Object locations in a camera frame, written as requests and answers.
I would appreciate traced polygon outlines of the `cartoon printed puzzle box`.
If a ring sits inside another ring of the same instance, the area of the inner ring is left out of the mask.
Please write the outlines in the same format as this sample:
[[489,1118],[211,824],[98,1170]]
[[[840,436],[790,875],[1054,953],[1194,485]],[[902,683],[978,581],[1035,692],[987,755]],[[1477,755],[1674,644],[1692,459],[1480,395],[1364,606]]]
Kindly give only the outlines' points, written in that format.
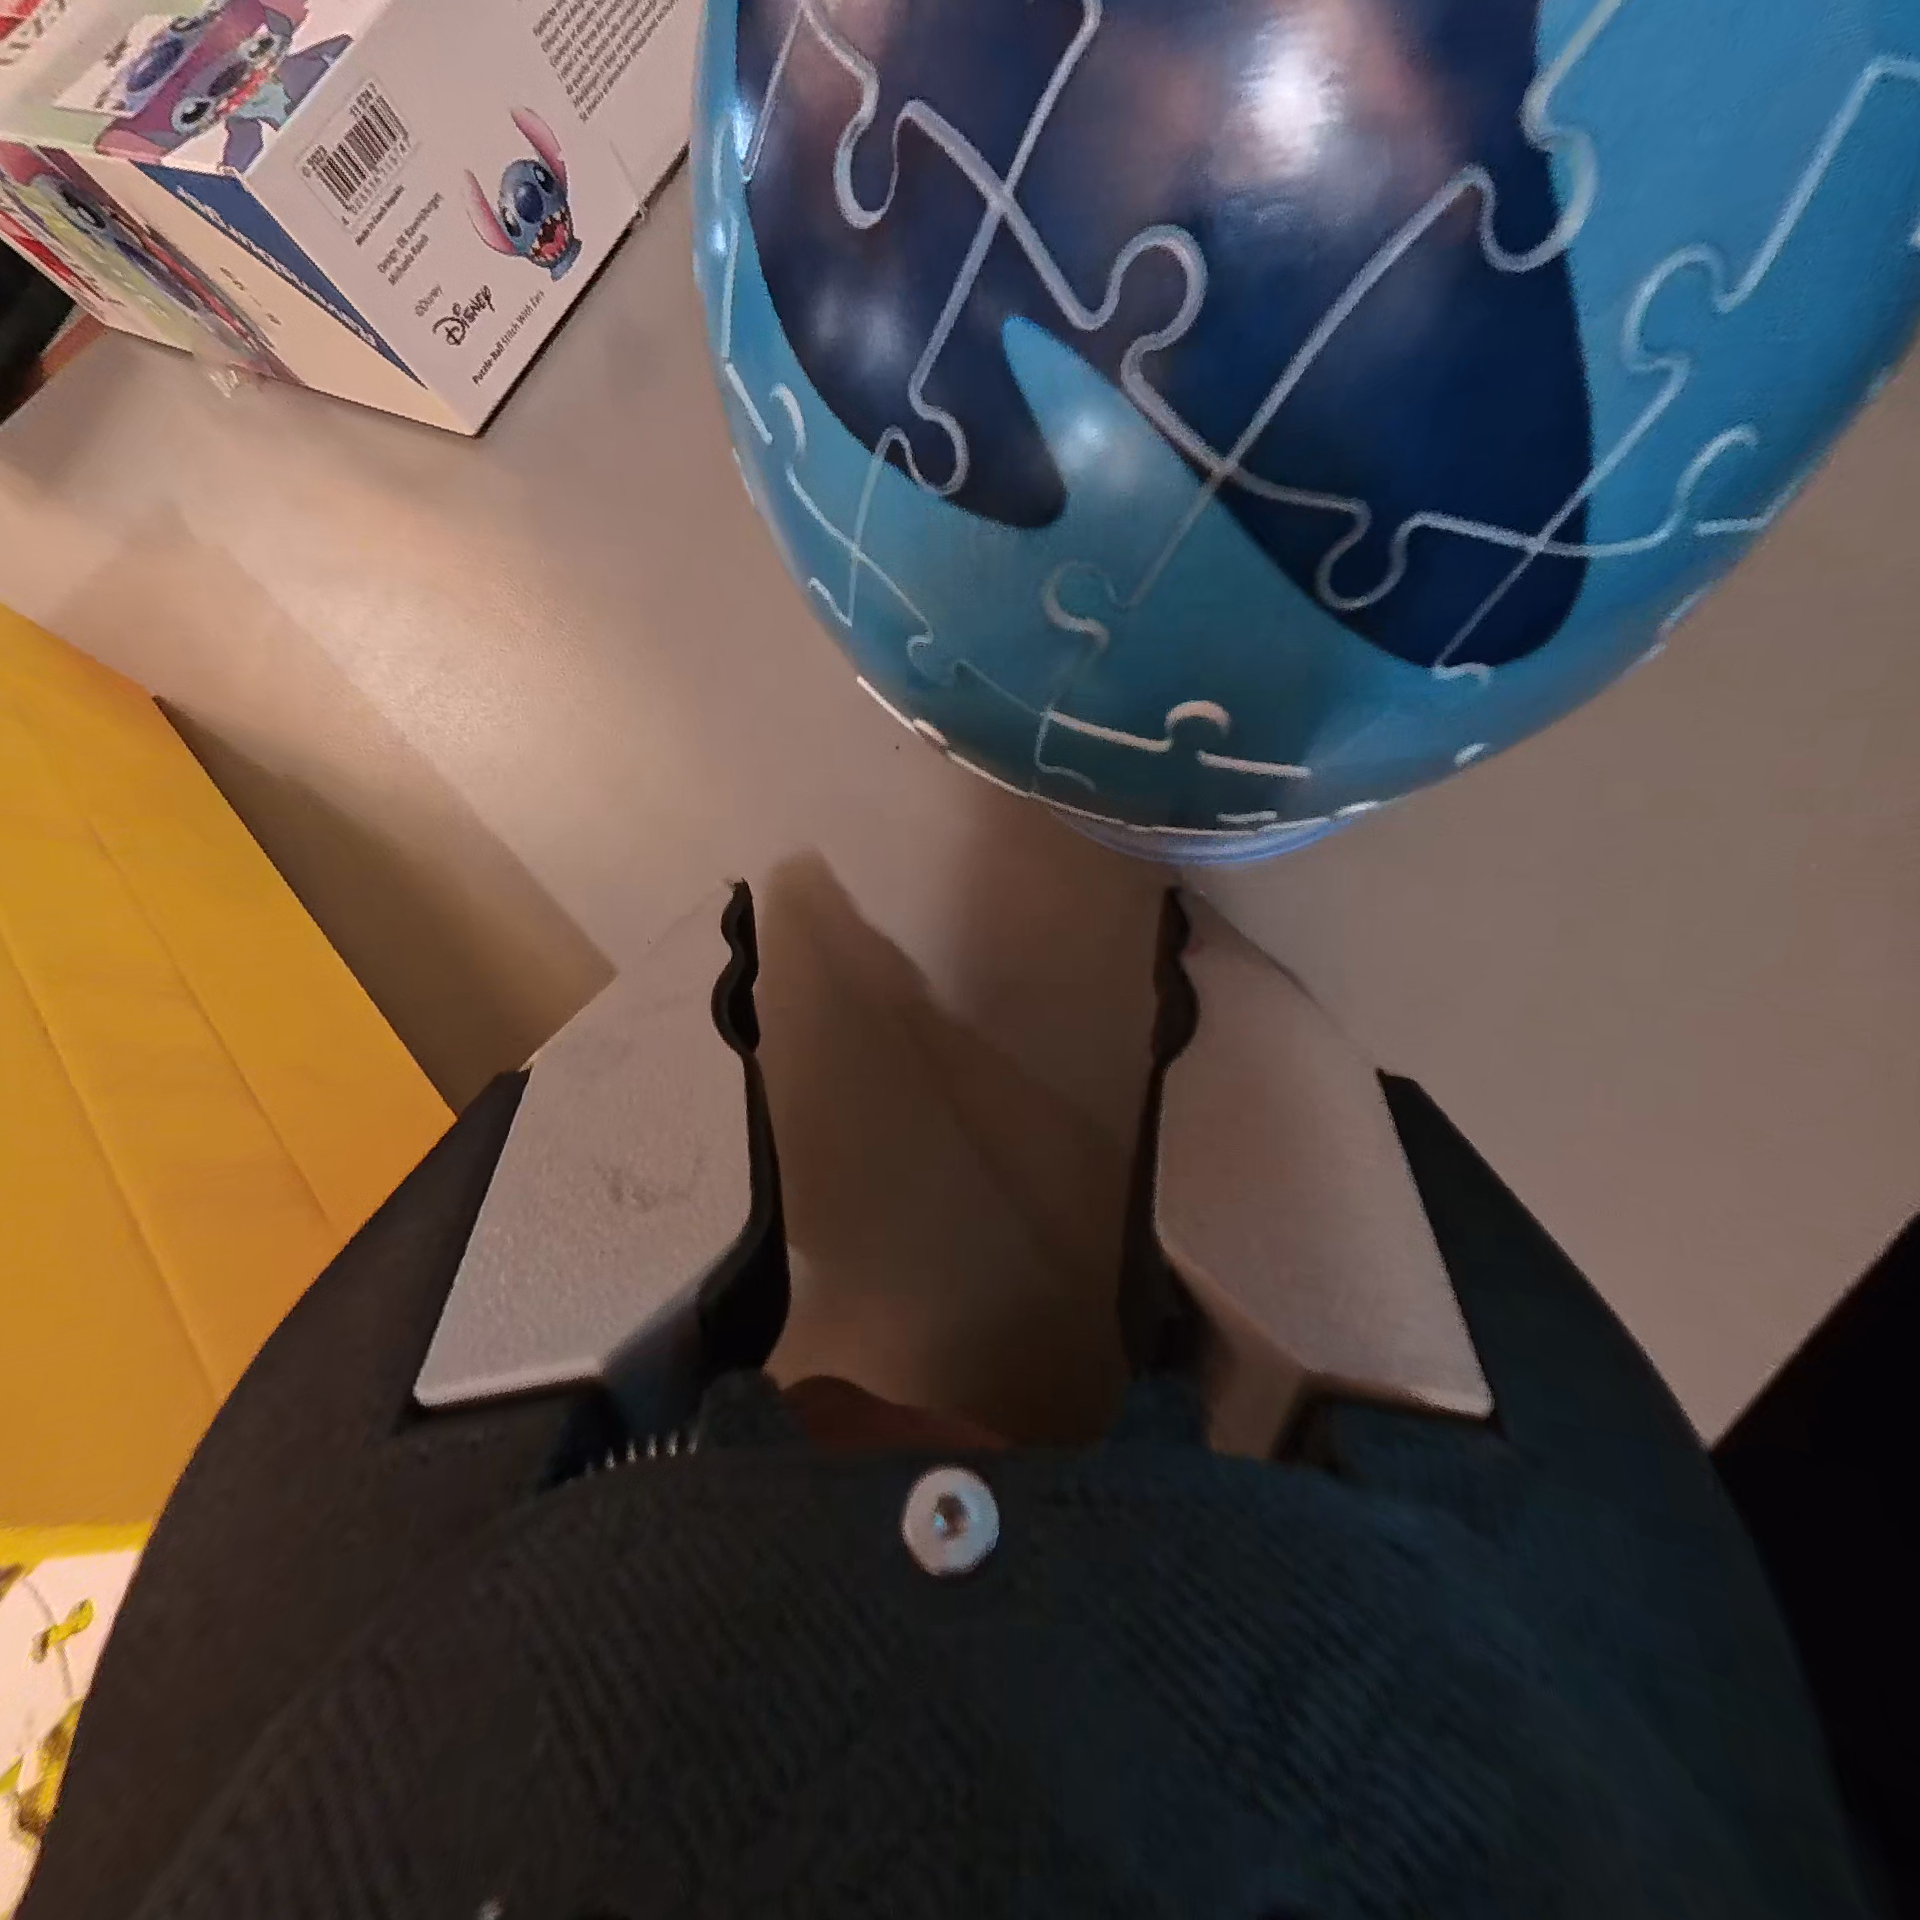
[[4,5],[4,245],[108,329],[472,438],[683,155],[699,27]]

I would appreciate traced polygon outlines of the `yellow cardboard box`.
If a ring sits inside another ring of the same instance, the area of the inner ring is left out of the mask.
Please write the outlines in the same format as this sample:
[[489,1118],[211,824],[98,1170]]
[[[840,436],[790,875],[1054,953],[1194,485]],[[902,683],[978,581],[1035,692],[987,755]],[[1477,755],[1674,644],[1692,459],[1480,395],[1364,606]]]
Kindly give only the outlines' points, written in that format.
[[153,697],[2,616],[2,1522],[150,1524],[450,1109]]

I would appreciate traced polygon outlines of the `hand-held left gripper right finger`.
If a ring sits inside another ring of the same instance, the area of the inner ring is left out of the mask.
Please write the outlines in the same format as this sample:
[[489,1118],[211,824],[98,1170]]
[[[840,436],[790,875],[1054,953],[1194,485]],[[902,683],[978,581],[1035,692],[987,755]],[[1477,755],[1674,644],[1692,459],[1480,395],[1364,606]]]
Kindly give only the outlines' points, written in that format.
[[1128,1194],[1122,1352],[1194,1396],[1213,1452],[1282,1452],[1322,1401],[1492,1417],[1376,1067],[1184,886],[1158,912]]

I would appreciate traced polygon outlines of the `white printed sheet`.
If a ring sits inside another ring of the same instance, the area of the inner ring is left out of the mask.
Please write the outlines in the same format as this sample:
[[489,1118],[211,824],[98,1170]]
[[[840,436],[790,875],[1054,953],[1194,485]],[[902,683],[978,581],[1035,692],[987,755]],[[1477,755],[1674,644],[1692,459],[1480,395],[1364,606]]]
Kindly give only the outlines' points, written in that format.
[[150,1522],[2,1532],[2,1916],[52,1821],[92,1678]]

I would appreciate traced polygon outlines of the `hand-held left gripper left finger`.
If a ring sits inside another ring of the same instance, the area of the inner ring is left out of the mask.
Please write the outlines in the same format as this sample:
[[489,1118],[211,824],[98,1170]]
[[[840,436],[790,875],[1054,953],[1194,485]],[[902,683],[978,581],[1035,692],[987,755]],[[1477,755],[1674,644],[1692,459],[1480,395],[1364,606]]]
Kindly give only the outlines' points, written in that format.
[[422,1409],[601,1387],[694,1410],[756,1374],[790,1305],[758,1062],[754,899],[732,881],[526,1066],[438,1325]]

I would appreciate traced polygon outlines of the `blue puzzle ball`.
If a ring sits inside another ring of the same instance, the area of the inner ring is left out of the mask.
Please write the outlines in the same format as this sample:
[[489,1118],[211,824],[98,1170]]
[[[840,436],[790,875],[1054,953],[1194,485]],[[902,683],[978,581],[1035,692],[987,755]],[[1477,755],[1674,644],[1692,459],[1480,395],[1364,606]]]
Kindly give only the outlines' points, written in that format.
[[787,577],[1178,866],[1657,656],[1916,340],[1916,5],[707,5],[694,68]]

